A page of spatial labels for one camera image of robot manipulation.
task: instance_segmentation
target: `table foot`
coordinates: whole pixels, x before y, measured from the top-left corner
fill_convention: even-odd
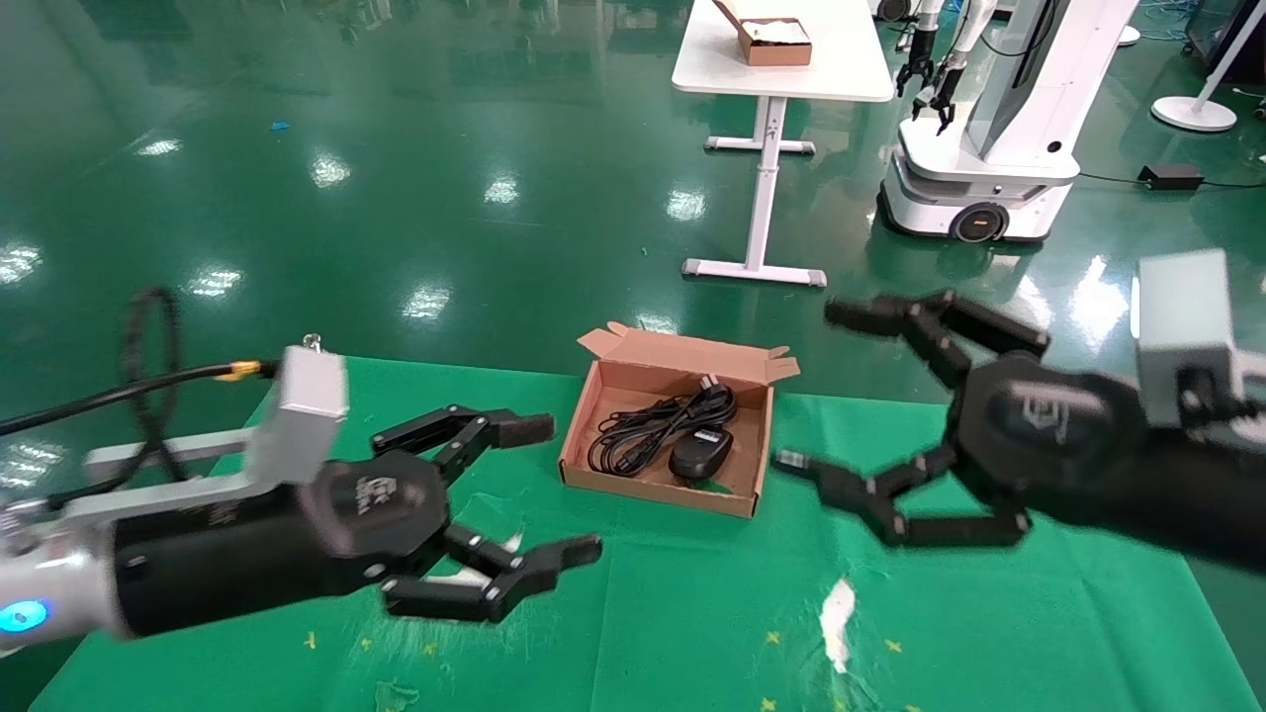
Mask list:
[[[806,284],[809,286],[827,286],[827,272],[822,270],[800,270],[796,267],[771,267],[765,265],[756,270],[748,270],[739,262],[718,262],[715,260],[686,260],[681,265],[684,275],[706,275],[713,277],[739,277],[765,281],[785,281],[790,284]]]
[[[705,148],[725,148],[732,151],[760,151],[765,143],[755,138],[734,138],[729,136],[709,136],[704,143]],[[812,141],[780,141],[780,152],[808,153],[813,156],[818,148]]]

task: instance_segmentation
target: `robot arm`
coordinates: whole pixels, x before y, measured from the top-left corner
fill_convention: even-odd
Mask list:
[[[390,614],[496,622],[601,555],[596,536],[511,552],[451,519],[448,485],[489,447],[549,440],[552,417],[449,405],[373,436],[367,460],[327,460],[347,414],[342,356],[290,347],[277,379],[260,426],[166,441],[177,460],[244,451],[241,473],[0,508],[0,650],[156,635],[366,585]],[[95,451],[85,469],[106,479],[141,450]],[[444,556],[490,582],[419,580]]]
[[[1258,454],[1199,431],[1152,427],[1134,386],[1043,366],[1046,333],[952,291],[830,303],[827,321],[903,337],[953,391],[941,443],[876,476],[799,452],[775,457],[813,481],[823,504],[857,514],[889,546],[1012,546],[1034,509],[1266,573]],[[974,366],[952,333],[1000,356]],[[898,509],[899,497],[948,473],[990,514],[912,518]]]
[[[937,41],[939,28],[941,8],[944,0],[920,0],[918,6],[918,20],[914,24],[914,35],[910,38],[910,56],[896,72],[896,95],[901,96],[905,84],[915,75],[923,77],[924,87],[932,81],[932,46]]]
[[[971,48],[976,46],[980,35],[985,32],[995,9],[998,9],[998,0],[968,0],[963,4],[955,29],[953,47],[937,68],[932,84],[924,82],[923,89],[914,96],[913,118],[919,118],[919,111],[923,108],[933,109],[941,118],[941,129],[937,134],[953,123],[953,92],[958,89],[958,80],[962,79],[962,71],[967,67],[967,54],[971,53]]]

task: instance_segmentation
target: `green mat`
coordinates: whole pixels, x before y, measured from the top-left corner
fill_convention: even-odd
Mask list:
[[[548,410],[562,431],[580,391],[565,376],[348,364],[347,459],[449,402]],[[780,395],[774,441],[871,469],[934,442],[942,417]],[[94,635],[33,709],[1258,709],[1172,554],[1042,518],[1014,551],[890,552],[779,473],[742,521],[563,488],[557,446],[489,452],[451,492],[456,518],[498,538],[605,537],[599,564],[505,623],[392,620],[367,589],[127,644]],[[971,500],[946,480],[910,508]],[[856,592],[844,673],[823,617],[842,580]]]

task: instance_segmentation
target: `black power supply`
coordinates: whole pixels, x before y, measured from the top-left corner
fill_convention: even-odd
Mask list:
[[[589,446],[589,467],[620,478],[637,476],[670,437],[689,432],[690,437],[674,448],[668,469],[693,483],[717,474],[733,443],[733,436],[720,426],[738,413],[738,400],[717,376],[704,376],[700,381],[703,389],[694,395],[666,398],[649,408],[608,416],[598,427],[601,435]]]
[[[729,431],[699,428],[672,446],[668,471],[690,483],[706,480],[717,474],[733,445],[734,436]]]

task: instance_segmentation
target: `open cardboard box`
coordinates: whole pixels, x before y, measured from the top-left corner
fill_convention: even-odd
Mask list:
[[[813,58],[813,43],[806,41],[803,44],[784,44],[784,43],[768,43],[757,41],[752,37],[746,27],[749,23],[756,24],[768,24],[768,23],[795,23],[800,25],[804,30],[804,25],[796,18],[739,18],[738,11],[734,9],[732,0],[713,0],[718,8],[720,8],[722,14],[729,20],[734,29],[738,30],[738,46],[743,51],[743,58],[747,63],[753,67],[777,67],[777,66],[804,66],[809,63]]]
[[[800,372],[787,347],[753,348],[666,333],[630,329],[610,322],[582,336],[580,345],[598,360],[589,369],[580,403],[563,441],[558,469],[571,486],[694,507],[751,518],[765,484],[770,422],[776,380]],[[699,391],[699,380],[714,375],[730,386],[738,413],[725,424],[734,445],[706,488],[691,488],[668,471],[672,446],[634,478],[589,467],[589,447],[598,427],[615,410],[638,410],[657,400]]]

